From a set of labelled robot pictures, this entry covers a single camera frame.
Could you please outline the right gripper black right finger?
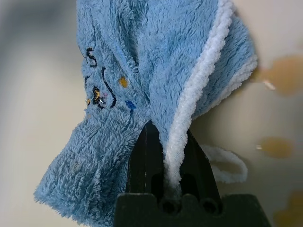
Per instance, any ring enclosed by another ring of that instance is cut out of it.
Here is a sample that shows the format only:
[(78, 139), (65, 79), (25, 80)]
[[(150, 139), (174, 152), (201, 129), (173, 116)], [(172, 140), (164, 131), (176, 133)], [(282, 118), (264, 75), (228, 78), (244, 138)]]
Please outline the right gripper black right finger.
[(196, 197), (205, 211), (221, 211), (222, 201), (209, 160), (193, 134), (187, 132), (184, 161), (180, 167), (182, 195)]

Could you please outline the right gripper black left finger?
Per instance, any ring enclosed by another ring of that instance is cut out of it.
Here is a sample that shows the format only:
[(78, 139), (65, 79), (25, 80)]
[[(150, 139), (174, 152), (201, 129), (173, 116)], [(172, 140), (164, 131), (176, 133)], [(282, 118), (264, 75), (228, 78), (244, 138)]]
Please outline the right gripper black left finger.
[(152, 121), (143, 127), (131, 152), (127, 171), (127, 192), (163, 195), (163, 148)]

